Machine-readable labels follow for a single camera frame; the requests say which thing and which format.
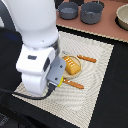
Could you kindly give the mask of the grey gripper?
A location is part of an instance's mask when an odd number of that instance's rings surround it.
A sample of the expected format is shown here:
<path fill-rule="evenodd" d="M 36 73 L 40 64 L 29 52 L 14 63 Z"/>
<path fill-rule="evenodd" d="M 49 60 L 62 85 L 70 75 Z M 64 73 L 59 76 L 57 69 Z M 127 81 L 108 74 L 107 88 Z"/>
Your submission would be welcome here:
<path fill-rule="evenodd" d="M 51 64 L 47 80 L 54 85 L 58 85 L 61 81 L 61 77 L 63 76 L 65 67 L 65 60 L 61 57 L 57 57 Z"/>

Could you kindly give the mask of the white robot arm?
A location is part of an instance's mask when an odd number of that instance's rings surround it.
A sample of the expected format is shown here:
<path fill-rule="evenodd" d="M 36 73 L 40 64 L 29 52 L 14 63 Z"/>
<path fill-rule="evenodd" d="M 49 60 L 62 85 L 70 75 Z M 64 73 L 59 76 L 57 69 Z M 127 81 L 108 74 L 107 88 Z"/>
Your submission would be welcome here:
<path fill-rule="evenodd" d="M 54 0 L 0 0 L 0 17 L 7 29 L 22 37 L 16 63 L 27 92 L 42 97 L 61 81 L 66 62 L 59 56 L 59 33 L 56 28 Z"/>

